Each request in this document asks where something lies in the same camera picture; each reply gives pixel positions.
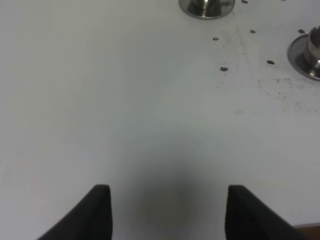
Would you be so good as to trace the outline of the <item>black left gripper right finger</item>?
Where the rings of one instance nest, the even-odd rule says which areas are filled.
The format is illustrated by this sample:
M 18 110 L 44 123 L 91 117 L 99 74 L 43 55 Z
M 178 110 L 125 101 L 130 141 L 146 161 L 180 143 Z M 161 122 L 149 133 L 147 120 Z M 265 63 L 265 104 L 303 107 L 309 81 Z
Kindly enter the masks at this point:
M 227 240 L 305 240 L 243 185 L 229 185 L 224 222 Z

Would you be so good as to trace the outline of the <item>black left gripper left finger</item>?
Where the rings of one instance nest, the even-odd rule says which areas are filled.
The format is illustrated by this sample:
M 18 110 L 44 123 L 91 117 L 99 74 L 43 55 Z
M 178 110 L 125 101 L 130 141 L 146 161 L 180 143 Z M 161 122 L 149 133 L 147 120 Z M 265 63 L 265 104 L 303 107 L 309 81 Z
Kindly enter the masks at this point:
M 95 185 L 41 240 L 111 240 L 113 216 L 109 185 Z

